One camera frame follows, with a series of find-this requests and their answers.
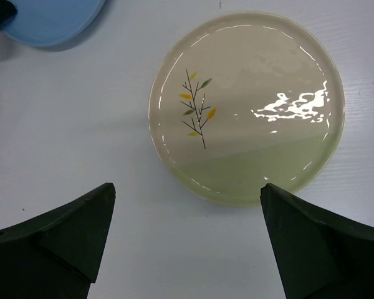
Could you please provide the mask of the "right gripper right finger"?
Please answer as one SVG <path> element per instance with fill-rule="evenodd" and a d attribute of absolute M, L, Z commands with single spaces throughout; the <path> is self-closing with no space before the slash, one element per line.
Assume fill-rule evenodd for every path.
<path fill-rule="evenodd" d="M 374 227 L 274 184 L 260 200 L 287 298 L 374 298 Z"/>

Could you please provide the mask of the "beige green leaf plate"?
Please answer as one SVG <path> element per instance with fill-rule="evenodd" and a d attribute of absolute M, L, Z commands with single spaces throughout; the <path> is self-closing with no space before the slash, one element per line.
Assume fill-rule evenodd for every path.
<path fill-rule="evenodd" d="M 169 51 L 148 120 L 159 158 L 186 189 L 253 206 L 264 185 L 296 192 L 324 169 L 342 135 L 345 97 L 310 32 L 242 12 L 200 25 Z"/>

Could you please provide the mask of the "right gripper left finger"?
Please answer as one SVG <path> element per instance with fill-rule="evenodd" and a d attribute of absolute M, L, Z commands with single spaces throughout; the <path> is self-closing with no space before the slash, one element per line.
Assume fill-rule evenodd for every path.
<path fill-rule="evenodd" d="M 87 298 L 115 206 L 105 183 L 78 199 L 0 230 L 0 298 Z"/>

